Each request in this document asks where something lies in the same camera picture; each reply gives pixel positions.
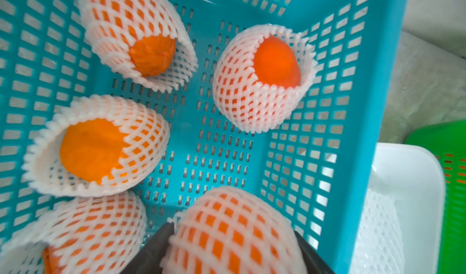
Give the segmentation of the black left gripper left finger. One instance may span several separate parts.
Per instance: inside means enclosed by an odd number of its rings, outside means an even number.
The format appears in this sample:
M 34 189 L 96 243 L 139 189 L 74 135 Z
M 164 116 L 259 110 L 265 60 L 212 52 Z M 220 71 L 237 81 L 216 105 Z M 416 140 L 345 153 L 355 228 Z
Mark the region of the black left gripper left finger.
M 121 274 L 160 274 L 169 238 L 174 234 L 174 223 L 165 223 L 121 271 Z

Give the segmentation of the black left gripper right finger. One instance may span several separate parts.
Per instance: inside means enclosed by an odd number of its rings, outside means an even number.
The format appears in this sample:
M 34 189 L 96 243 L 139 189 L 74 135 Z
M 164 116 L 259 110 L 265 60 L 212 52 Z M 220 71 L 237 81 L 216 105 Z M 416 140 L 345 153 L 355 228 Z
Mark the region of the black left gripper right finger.
M 307 274 L 334 274 L 330 266 L 318 255 L 313 247 L 297 232 L 294 232 L 307 268 Z

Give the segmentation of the white foam net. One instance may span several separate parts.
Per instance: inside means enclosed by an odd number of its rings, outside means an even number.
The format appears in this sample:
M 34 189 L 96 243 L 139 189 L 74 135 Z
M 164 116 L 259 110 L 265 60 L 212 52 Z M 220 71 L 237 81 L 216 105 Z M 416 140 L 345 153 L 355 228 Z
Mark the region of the white foam net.
M 404 273 L 402 230 L 395 199 L 368 189 L 349 273 Z

